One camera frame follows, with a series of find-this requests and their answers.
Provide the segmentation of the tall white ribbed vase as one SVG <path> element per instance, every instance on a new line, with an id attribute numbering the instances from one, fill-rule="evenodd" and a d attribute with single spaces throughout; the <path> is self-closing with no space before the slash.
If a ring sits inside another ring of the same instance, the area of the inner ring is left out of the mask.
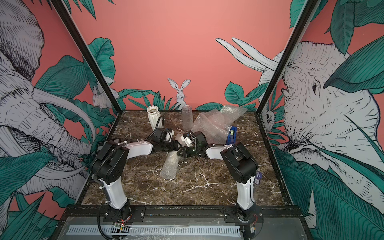
<path id="1" fill-rule="evenodd" d="M 164 120 L 157 106 L 149 106 L 147 108 L 147 113 L 152 130 L 155 128 L 163 128 Z"/>

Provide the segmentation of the bubble wrap pile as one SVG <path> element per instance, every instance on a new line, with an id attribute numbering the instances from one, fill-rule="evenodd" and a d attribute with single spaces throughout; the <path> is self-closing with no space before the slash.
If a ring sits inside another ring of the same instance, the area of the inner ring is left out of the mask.
<path id="1" fill-rule="evenodd" d="M 199 113 L 194 121 L 192 132 L 202 132 L 208 144 L 225 144 L 232 123 L 247 112 L 248 109 L 225 105 L 205 113 Z"/>

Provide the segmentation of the bubble wrap sheet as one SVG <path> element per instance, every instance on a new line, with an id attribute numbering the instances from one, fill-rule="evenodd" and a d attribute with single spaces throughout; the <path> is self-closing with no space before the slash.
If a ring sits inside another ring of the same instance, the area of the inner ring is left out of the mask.
<path id="1" fill-rule="evenodd" d="M 173 180 L 176 177 L 176 173 L 178 170 L 178 164 L 179 160 L 182 159 L 182 157 L 178 156 L 178 151 L 186 146 L 186 143 L 182 141 L 182 137 L 184 134 L 177 134 L 176 135 L 176 141 L 178 142 L 178 146 L 180 147 L 178 150 L 169 152 L 167 154 L 166 161 L 163 165 L 163 168 L 160 172 L 160 176 L 165 180 Z"/>

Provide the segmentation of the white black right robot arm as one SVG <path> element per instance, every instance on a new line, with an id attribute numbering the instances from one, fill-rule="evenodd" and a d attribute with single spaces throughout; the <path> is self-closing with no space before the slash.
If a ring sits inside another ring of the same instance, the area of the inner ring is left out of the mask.
<path id="1" fill-rule="evenodd" d="M 223 160 L 230 175 L 237 183 L 236 215 L 242 223 L 256 223 L 261 207 L 255 203 L 254 182 L 259 165 L 241 142 L 230 145 L 208 144 L 202 132 L 185 133 L 178 139 L 183 147 L 177 155 L 183 158 L 199 157 Z"/>

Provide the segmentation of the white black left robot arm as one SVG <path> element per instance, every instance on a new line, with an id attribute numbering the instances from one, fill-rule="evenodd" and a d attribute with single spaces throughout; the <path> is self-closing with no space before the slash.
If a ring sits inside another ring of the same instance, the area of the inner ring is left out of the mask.
<path id="1" fill-rule="evenodd" d="M 157 152 L 173 152 L 182 147 L 179 142 L 172 139 L 174 135 L 172 129 L 160 127 L 164 122 L 164 116 L 161 115 L 155 129 L 142 141 L 119 143 L 110 140 L 100 145 L 91 164 L 91 171 L 93 180 L 100 185 L 107 199 L 104 222 L 125 224 L 133 215 L 121 180 L 128 159 Z"/>

